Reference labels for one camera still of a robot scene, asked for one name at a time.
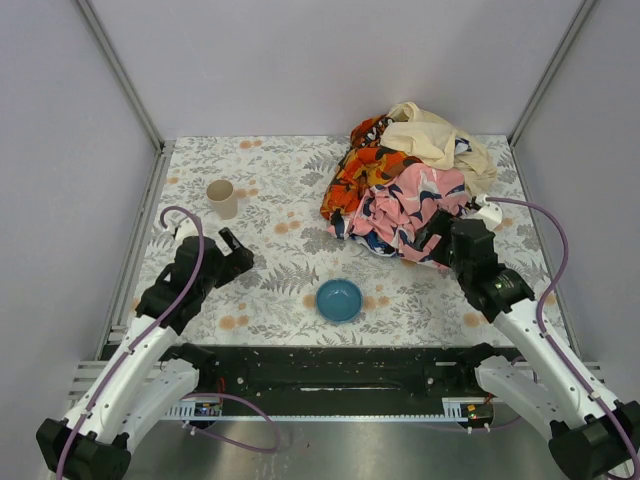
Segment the pink patterned cloth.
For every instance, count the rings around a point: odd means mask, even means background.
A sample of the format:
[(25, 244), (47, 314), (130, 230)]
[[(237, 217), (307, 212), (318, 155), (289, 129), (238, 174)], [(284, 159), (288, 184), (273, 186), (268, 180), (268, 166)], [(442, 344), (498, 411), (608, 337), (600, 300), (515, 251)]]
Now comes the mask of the pink patterned cloth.
[(385, 185), (366, 188), (355, 211), (331, 220), (328, 232), (340, 240), (351, 239), (379, 256), (439, 268), (431, 254), (435, 242), (417, 246), (418, 231), (440, 209), (461, 216), (469, 200), (462, 173), (418, 163)]

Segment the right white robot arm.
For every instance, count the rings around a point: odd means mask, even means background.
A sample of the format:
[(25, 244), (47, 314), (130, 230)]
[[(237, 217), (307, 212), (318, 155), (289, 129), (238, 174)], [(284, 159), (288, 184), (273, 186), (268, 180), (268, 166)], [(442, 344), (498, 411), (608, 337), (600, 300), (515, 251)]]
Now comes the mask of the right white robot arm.
[(567, 478), (611, 475), (626, 462), (637, 466), (638, 402), (622, 402), (545, 321), (533, 290), (499, 261), (485, 223), (438, 210), (418, 238), (453, 271), (468, 303), (511, 341), (536, 375), (526, 376), (481, 344), (466, 361), (478, 386), (537, 430)]

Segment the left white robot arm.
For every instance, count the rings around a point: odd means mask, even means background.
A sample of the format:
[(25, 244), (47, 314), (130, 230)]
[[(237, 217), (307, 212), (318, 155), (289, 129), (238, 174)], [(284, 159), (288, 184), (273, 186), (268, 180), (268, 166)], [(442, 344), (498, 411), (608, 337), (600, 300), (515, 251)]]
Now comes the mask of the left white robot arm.
[(183, 237), (93, 385), (62, 419), (40, 425), (36, 441), (57, 478), (122, 478), (139, 441), (174, 404), (215, 386), (215, 355), (176, 341), (211, 290), (254, 266), (253, 252), (229, 229), (219, 235), (228, 254), (209, 237)]

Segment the orange black patterned cloth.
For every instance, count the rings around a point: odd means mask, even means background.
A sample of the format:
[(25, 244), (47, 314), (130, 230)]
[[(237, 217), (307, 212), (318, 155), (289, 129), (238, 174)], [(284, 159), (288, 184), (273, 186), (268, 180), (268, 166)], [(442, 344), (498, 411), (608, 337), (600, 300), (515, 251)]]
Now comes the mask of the orange black patterned cloth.
[(320, 208), (326, 220), (354, 212), (368, 188), (385, 185), (411, 165), (422, 163), (415, 156), (381, 145), (382, 134), (393, 122), (381, 115), (351, 131), (349, 150), (339, 161)]

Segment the cream cloth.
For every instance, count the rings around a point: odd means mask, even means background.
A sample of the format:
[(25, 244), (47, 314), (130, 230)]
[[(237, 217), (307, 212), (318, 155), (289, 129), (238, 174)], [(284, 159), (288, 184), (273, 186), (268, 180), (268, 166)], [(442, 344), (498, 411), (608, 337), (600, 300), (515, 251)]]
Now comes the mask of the cream cloth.
[(396, 104), (380, 145), (420, 159), (438, 170), (459, 171), (471, 196), (488, 193), (497, 169), (486, 147), (474, 136), (413, 102)]

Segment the beige cup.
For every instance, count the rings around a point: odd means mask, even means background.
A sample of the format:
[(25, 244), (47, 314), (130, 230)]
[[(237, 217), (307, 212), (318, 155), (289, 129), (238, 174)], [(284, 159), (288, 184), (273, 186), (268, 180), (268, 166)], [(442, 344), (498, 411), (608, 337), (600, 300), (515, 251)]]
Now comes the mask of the beige cup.
[(206, 196), (213, 210), (222, 220), (236, 217), (238, 203), (233, 184), (228, 180), (215, 180), (206, 189)]

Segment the blue bowl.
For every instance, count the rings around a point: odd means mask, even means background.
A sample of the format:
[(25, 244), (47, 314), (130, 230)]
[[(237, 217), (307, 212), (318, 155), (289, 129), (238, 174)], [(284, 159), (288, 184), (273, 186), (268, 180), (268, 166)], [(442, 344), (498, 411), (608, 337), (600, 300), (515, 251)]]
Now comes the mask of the blue bowl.
[(347, 279), (331, 279), (316, 291), (315, 301), (319, 314), (335, 324), (348, 323), (362, 311), (363, 295), (358, 286)]

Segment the left aluminium frame post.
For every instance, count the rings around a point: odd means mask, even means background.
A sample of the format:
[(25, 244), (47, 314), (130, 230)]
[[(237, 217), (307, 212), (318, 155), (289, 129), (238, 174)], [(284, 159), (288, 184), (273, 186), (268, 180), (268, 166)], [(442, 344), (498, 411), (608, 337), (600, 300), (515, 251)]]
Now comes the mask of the left aluminium frame post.
[(165, 145), (164, 138), (152, 120), (147, 108), (144, 106), (103, 22), (99, 18), (93, 2), (88, 0), (74, 0), (73, 4), (96, 42), (100, 54), (103, 56), (149, 143), (156, 152), (161, 152)]

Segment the aluminium frame post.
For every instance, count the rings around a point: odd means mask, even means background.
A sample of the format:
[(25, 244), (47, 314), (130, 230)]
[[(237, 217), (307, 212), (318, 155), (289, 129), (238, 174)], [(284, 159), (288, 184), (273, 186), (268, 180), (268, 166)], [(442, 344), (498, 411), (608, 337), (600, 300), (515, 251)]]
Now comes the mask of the aluminium frame post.
[(103, 22), (99, 18), (93, 2), (88, 0), (74, 0), (73, 4), (96, 42), (100, 54), (103, 56), (149, 143), (156, 152), (161, 152), (165, 145), (164, 138), (152, 120), (147, 108), (144, 106)]
[(573, 49), (579, 35), (581, 34), (585, 24), (592, 16), (596, 7), (600, 4), (599, 0), (582, 0), (571, 21), (569, 22), (561, 40), (556, 46), (549, 62), (547, 63), (542, 76), (537, 82), (532, 94), (530, 95), (522, 113), (518, 117), (510, 135), (508, 143), (511, 148), (515, 147), (520, 138), (524, 134), (527, 125), (533, 118), (540, 103), (544, 99), (547, 91), (551, 87), (555, 77), (559, 73), (569, 53)]

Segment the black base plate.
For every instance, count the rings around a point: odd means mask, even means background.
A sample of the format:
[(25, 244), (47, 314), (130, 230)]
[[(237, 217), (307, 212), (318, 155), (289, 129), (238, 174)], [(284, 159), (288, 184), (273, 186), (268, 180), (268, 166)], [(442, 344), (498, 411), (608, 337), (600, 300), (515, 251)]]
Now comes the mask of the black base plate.
[(210, 346), (204, 392), (247, 399), (271, 417), (426, 416), (444, 398), (486, 398), (471, 363), (510, 347)]

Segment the right aluminium frame post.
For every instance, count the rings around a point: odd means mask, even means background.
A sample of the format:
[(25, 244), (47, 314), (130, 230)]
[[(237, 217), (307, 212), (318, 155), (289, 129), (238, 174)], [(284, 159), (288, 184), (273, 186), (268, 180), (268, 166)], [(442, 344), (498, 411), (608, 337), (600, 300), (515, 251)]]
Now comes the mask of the right aluminium frame post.
[(511, 148), (515, 147), (520, 138), (524, 134), (527, 125), (533, 118), (540, 103), (544, 99), (547, 91), (551, 87), (555, 77), (559, 73), (569, 53), (573, 49), (579, 35), (581, 34), (585, 24), (592, 16), (596, 7), (600, 4), (599, 0), (582, 0), (571, 21), (569, 22), (561, 40), (556, 46), (549, 62), (547, 63), (542, 76), (537, 82), (532, 94), (530, 95), (522, 113), (518, 117), (510, 135), (508, 143)]

